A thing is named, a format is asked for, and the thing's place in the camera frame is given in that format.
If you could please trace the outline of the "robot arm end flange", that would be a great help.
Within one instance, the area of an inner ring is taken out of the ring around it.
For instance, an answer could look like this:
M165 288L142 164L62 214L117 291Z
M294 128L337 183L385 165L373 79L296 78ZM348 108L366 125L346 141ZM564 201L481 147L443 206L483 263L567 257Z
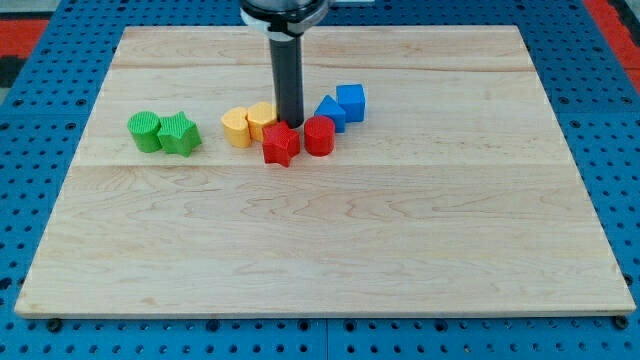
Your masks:
M274 41L301 37L319 24L329 11L330 0L240 0L244 23Z

